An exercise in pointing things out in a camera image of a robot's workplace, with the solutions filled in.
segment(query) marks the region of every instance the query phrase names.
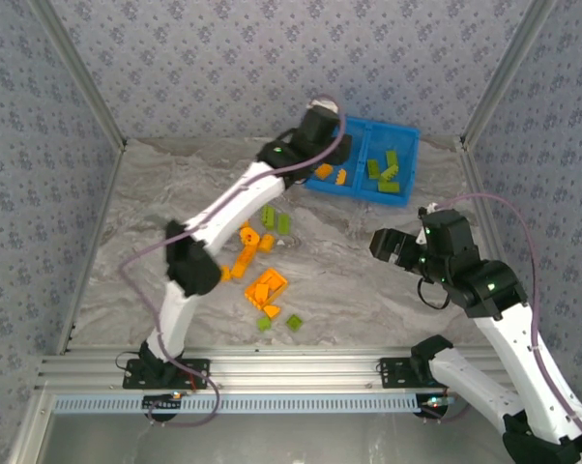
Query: yellow block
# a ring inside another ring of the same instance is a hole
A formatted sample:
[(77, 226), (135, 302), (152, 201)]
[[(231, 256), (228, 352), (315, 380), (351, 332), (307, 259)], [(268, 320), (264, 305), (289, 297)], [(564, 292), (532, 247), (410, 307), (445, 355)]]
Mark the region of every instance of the yellow block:
[(240, 229), (240, 239), (242, 239), (244, 245), (257, 245), (261, 238), (252, 227), (242, 227)]
[(231, 270), (231, 275), (234, 278), (242, 278), (248, 265), (252, 262), (254, 255), (256, 254), (256, 245), (247, 245), (244, 247), (244, 250), (240, 253), (233, 265), (233, 269)]
[(263, 311), (268, 315), (270, 319), (274, 319), (276, 316), (280, 314), (280, 308), (278, 306), (273, 306), (268, 304), (263, 308)]
[(322, 181), (325, 181), (326, 177), (334, 172), (334, 168), (325, 162), (317, 167), (314, 171), (314, 175), (317, 176)]
[(344, 186), (345, 181), (347, 180), (347, 171), (344, 169), (340, 169), (338, 174), (336, 174), (336, 185), (337, 186)]
[(257, 249), (264, 253), (269, 253), (272, 251), (272, 247), (274, 246), (274, 242), (276, 238), (272, 234), (265, 234), (261, 241), (259, 242), (259, 246)]
[(222, 271), (222, 281), (231, 279), (231, 270), (228, 266), (220, 266), (220, 270)]

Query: blue tray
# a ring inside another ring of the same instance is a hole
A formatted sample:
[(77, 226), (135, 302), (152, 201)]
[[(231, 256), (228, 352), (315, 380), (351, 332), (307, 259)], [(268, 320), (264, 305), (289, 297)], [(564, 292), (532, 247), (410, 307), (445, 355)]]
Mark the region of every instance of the blue tray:
[[(407, 206), (416, 179), (420, 131), (394, 124), (347, 118), (346, 133), (353, 137), (349, 159), (341, 166), (334, 166), (334, 172), (323, 181), (312, 176), (306, 181), (306, 187), (385, 205)], [(396, 150), (398, 156), (398, 174), (392, 181), (400, 184), (400, 193), (378, 191), (377, 180), (368, 179), (366, 172), (367, 160), (377, 160), (379, 170), (386, 170), (386, 152), (389, 150)], [(347, 180), (343, 186), (335, 184), (340, 168), (347, 171)]]

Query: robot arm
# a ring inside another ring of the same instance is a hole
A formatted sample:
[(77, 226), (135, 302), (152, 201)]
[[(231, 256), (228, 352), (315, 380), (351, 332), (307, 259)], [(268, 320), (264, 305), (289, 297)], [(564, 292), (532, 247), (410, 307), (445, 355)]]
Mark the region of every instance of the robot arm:
[(495, 348), (518, 395), (471, 367), (439, 335), (412, 349), (421, 375), (459, 392), (485, 415), (503, 434), (515, 462), (536, 462), (525, 460), (530, 455), (543, 456), (542, 462), (578, 462), (582, 430), (549, 389), (534, 350), (540, 350), (549, 376), (581, 422), (582, 404), (540, 336), (534, 347), (532, 309), (516, 275), (505, 263), (480, 259), (469, 222), (457, 211), (421, 208), (419, 216), (418, 236), (377, 231), (370, 244), (373, 256), (392, 258), (421, 282), (441, 284)]
[[(257, 154), (244, 175), (212, 205), (191, 219), (166, 226), (170, 239), (194, 230), (188, 237), (166, 247), (168, 281), (160, 310), (161, 341), (172, 358), (184, 351), (184, 339), (199, 299), (212, 291), (220, 280), (216, 256), (241, 224), (294, 184), (307, 179), (317, 165), (273, 170), (299, 163), (308, 164), (334, 141), (338, 126), (338, 108), (330, 101), (313, 101), (297, 129), (289, 130), (267, 143)], [(323, 160), (342, 164), (349, 158), (351, 136), (342, 135), (337, 147)], [(167, 357), (159, 343), (159, 334), (152, 331), (140, 348), (139, 357), (160, 377), (172, 376)]]

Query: table surface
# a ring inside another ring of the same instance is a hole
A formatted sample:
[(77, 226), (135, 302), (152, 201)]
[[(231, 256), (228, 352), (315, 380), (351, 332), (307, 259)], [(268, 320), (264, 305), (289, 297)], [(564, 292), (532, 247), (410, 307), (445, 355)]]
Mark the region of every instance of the table surface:
[[(172, 218), (184, 221), (206, 208), (245, 171), (265, 139), (130, 140), (105, 221), (90, 280), (73, 331), (74, 345), (139, 344), (153, 322), (143, 304), (117, 273), (136, 251), (163, 238)], [(291, 217), (291, 234), (276, 238), (271, 254), (259, 253), (244, 278), (221, 282), (189, 327), (187, 345), (391, 345), (407, 346), (433, 334), (454, 343), (487, 341), (462, 309), (437, 311), (416, 295), (418, 278), (393, 264), (372, 258), (372, 233), (395, 227), (416, 233), (417, 211), (429, 202), (467, 191), (460, 155), (422, 141), (417, 178), (407, 208), (392, 208), (337, 197), (296, 186), (271, 204)], [(483, 250), (473, 206), (456, 207), (470, 220)], [(262, 231), (260, 220), (251, 221)], [(232, 266), (242, 249), (239, 235), (217, 256)], [(263, 313), (244, 296), (266, 269), (289, 281), (276, 300), (282, 309), (264, 333), (256, 321)], [(165, 266), (157, 250), (134, 263), (129, 272), (158, 305), (163, 297)], [(441, 289), (425, 285), (435, 303)], [(298, 315), (304, 324), (291, 332), (285, 321)]]

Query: black cable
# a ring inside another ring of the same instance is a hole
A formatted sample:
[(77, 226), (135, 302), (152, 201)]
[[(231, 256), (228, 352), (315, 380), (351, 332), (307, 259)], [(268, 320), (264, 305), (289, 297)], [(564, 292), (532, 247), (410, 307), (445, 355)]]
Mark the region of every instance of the black cable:
[(122, 367), (121, 365), (119, 365), (118, 361), (119, 361), (119, 357), (121, 355), (137, 355), (138, 353), (135, 351), (122, 351), (120, 354), (117, 355), (117, 357), (115, 358), (115, 365), (117, 366), (118, 369), (121, 369), (123, 371), (126, 371), (125, 367)]
[(424, 297), (422, 296), (422, 284), (425, 282), (424, 277), (421, 277), (420, 280), (418, 280), (418, 296), (420, 297), (420, 299), (422, 300), (422, 302), (427, 305), (428, 307), (432, 307), (433, 309), (445, 309), (446, 306), (448, 306), (450, 304), (450, 295), (446, 296), (446, 300), (444, 301), (444, 303), (441, 306), (438, 306), (436, 304), (432, 304), (429, 303), (427, 300), (424, 299)]

